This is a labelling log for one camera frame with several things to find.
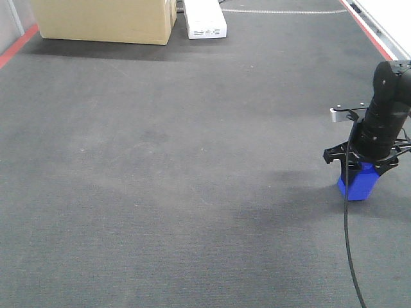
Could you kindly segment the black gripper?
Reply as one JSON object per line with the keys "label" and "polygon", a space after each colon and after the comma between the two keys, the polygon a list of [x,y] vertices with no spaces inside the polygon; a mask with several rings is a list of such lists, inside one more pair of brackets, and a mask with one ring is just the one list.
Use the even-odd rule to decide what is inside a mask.
{"label": "black gripper", "polygon": [[332,148],[324,150],[323,158],[327,164],[330,164],[334,160],[339,160],[341,163],[341,170],[345,173],[345,165],[348,164],[353,170],[360,168],[360,163],[371,163],[377,174],[382,175],[388,170],[391,170],[399,165],[398,157],[405,153],[410,153],[410,137],[406,131],[402,128],[405,138],[397,138],[392,145],[389,155],[380,158],[370,158],[360,154],[354,146],[354,140],[359,136],[361,123],[354,122],[351,128],[348,141],[338,144]]}

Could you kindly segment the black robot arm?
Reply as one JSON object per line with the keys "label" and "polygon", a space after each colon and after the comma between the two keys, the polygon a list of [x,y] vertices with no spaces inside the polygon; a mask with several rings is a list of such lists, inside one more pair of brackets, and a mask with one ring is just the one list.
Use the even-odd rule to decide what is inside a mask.
{"label": "black robot arm", "polygon": [[324,150],[327,164],[334,160],[357,166],[374,165],[379,175],[398,166],[410,142],[398,139],[410,113],[410,60],[380,62],[374,72],[374,94],[368,107],[331,108],[334,122],[354,122],[351,140]]}

